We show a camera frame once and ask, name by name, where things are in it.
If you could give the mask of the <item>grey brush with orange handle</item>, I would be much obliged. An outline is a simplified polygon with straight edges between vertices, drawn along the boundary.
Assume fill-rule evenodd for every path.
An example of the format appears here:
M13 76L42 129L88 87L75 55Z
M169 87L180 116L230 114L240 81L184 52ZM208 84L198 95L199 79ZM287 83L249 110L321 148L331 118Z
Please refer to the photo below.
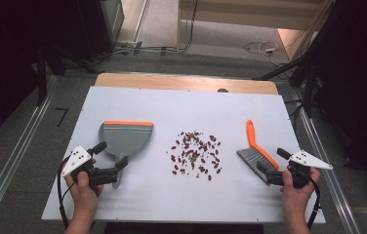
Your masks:
M264 183L267 183L266 175L262 175L257 170L257 162L261 161L262 163L266 164L268 170L273 171L277 171L279 169L279 165L263 148L257 144L255 126L251 119L249 119L246 123L246 131L250 147L237 150L236 154Z

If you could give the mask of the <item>light wooden shelf unit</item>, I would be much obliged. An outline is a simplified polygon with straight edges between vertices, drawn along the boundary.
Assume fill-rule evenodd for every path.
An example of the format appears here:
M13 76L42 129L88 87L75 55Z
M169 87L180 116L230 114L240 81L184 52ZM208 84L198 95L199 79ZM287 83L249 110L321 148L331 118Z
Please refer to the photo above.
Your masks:
M335 0L179 0L177 47L181 22L201 21L277 28L290 60L306 51L306 43L329 16Z

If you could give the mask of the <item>grey dustpan with orange edge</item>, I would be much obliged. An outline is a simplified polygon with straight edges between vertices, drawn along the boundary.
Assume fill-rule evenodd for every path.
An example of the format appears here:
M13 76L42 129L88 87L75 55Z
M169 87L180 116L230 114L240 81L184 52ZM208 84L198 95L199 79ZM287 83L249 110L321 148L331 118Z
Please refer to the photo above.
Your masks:
M99 129L99 141L105 141L105 151L111 155L115 164L123 157L140 152L150 139L152 122L146 121L104 121ZM120 186L123 170L119 170L119 181L112 183L117 189Z

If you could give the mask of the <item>person's right hand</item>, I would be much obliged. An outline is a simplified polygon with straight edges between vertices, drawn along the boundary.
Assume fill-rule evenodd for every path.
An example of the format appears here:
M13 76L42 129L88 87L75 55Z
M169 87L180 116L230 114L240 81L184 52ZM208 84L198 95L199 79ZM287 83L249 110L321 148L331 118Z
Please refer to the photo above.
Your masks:
M311 194L314 191L314 185L309 182L303 188L295 188L293 177L290 171L286 170L282 176L284 185L280 188L282 193L282 208L286 214L299 215L304 214Z

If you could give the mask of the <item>wooden table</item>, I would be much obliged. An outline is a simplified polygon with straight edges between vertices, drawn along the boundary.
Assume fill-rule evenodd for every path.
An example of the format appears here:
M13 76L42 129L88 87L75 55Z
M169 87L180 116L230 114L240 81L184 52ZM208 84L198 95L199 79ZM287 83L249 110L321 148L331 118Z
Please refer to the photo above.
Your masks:
M217 92L227 89L235 94L277 95L276 85L271 81L238 80L208 76L144 74L144 73L102 73L95 85L98 87L120 87L156 90L180 90Z

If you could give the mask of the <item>person's left hand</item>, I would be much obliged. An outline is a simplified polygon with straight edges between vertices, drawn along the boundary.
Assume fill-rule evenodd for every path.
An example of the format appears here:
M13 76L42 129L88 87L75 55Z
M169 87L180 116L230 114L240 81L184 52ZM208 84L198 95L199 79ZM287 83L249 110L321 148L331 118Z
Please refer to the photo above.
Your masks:
M67 185L71 185L69 191L74 201L74 213L94 216L103 186L97 185L96 190L92 189L89 186L89 176L86 172L80 172L77 181L74 181L71 175L67 175L64 179Z

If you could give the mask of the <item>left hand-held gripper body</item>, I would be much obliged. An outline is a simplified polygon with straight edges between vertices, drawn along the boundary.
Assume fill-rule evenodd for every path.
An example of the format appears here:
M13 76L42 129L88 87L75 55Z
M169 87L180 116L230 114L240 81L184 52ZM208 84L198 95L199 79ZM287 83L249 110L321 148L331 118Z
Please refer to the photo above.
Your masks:
M97 185L116 183L119 181L119 170L113 168L99 169L94 166L93 156L88 153L89 149L77 145L68 156L61 170L62 176L71 175L74 181L80 172L86 172L89 176L89 186L96 190Z

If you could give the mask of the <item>white board sheet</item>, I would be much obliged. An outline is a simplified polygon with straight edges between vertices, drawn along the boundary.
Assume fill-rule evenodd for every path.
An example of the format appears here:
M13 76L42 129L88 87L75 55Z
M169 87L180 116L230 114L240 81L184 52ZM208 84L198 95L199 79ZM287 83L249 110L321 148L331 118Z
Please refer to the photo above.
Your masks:
M130 156L120 186L105 186L97 220L282 221L278 187L266 185L237 154L249 145L248 121L254 123L257 143L270 155L279 148L299 151L281 96L93 87L68 146L98 144L106 120L149 121L153 130L147 145ZM171 159L181 153L183 134L193 132L202 140L217 140L209 149L220 161L208 163L206 174L197 165L179 172Z

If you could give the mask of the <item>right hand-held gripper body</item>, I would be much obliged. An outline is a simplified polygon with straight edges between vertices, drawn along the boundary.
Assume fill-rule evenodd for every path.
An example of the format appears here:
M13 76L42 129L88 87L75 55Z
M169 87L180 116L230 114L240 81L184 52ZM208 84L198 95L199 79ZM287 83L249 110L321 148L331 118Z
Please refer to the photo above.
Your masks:
M324 169L332 170L333 166L318 159L310 153L300 150L299 152L292 154L288 161L289 169L293 177L293 183L295 188L303 188L309 183L310 169Z

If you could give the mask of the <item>pile of red beans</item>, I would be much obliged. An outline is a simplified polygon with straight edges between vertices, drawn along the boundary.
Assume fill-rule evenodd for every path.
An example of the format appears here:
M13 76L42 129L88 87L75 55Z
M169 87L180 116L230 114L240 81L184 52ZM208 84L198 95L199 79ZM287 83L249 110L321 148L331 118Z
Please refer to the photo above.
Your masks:
M166 150L175 176L194 176L211 181L222 172L222 142L215 135L181 131Z

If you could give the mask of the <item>dark cabinet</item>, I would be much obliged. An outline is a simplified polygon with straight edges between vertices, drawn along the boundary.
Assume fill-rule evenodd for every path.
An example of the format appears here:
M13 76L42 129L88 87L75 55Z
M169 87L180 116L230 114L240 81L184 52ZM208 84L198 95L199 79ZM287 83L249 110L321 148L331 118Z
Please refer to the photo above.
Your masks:
M82 57L93 60L110 53L125 19L121 0L76 0L86 45Z

